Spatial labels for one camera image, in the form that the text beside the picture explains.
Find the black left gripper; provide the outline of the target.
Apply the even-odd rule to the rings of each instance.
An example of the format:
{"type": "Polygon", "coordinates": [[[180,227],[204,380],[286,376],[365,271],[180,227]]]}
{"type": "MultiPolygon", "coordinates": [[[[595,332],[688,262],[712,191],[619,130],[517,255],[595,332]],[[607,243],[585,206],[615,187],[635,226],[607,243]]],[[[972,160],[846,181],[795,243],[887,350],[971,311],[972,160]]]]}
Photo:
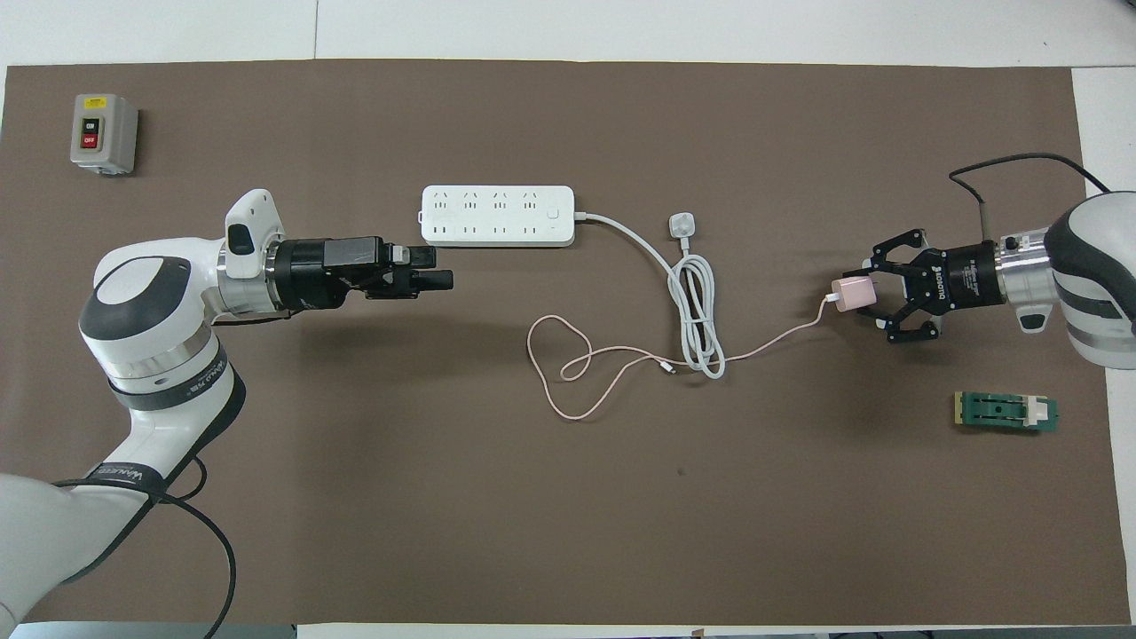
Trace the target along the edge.
{"type": "Polygon", "coordinates": [[[381,236],[284,240],[272,256],[272,284],[289,312],[335,309],[352,290],[366,289],[366,299],[452,290],[454,273],[435,267],[434,247],[391,247],[381,236]]]}

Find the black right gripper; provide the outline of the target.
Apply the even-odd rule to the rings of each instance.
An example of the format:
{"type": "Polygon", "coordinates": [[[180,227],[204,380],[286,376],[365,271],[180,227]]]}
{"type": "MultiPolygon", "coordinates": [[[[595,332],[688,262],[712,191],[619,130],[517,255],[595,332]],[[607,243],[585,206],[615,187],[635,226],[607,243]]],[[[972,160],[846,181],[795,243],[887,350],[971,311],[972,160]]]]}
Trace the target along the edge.
{"type": "MultiPolygon", "coordinates": [[[[929,248],[922,229],[908,232],[877,243],[863,266],[844,272],[844,279],[884,272],[897,279],[921,279],[925,268],[914,263],[891,260],[888,255],[900,247],[916,250],[916,256],[929,248]]],[[[1002,306],[1006,302],[999,283],[997,243],[982,241],[954,249],[928,249],[927,267],[930,269],[929,294],[908,296],[895,312],[883,312],[872,304],[872,320],[885,333],[889,345],[922,343],[941,337],[942,316],[957,309],[1002,306]],[[905,327],[916,314],[927,318],[918,325],[905,327]]]]}

